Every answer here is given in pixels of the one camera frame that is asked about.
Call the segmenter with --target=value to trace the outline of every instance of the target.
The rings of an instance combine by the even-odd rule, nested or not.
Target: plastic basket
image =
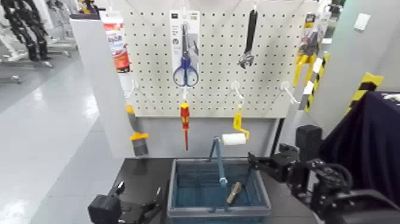
[[[270,214],[270,201],[260,173],[249,170],[245,159],[223,160],[228,184],[219,183],[216,161],[176,159],[171,172],[167,214],[171,223],[262,223]],[[231,206],[231,187],[242,190]]]

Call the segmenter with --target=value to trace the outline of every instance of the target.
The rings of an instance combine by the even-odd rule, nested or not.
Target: pegboard
[[[182,1],[114,0],[124,17],[131,75],[139,84],[129,101],[138,116],[179,117],[183,89],[173,80],[170,45],[170,10]],[[244,117],[285,117],[289,97],[283,81],[293,81],[295,58],[305,16],[315,12],[315,1],[257,1],[258,20],[247,69],[237,65],[246,44],[248,16],[253,1],[186,1],[200,12],[199,82],[189,88],[192,117],[233,117],[240,103],[230,89],[237,80],[245,97]]]

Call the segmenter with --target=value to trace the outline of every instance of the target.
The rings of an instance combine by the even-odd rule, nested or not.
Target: black cloth
[[[320,153],[326,162],[349,169],[353,189],[375,189],[400,205],[400,102],[383,99],[382,93],[367,92],[323,141]]]

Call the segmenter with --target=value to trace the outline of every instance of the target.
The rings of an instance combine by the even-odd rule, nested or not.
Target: blue scissors
[[[173,74],[174,83],[178,86],[194,86],[199,81],[199,75],[190,64],[189,49],[187,43],[188,25],[182,25],[182,58],[180,66]]]

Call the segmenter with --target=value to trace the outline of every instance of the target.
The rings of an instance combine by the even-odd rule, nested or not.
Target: wooden handle
[[[241,187],[242,184],[240,182],[236,182],[235,186],[232,189],[232,192],[230,193],[228,199],[226,200],[226,203],[232,204],[233,199],[235,199],[235,196],[240,191]]]

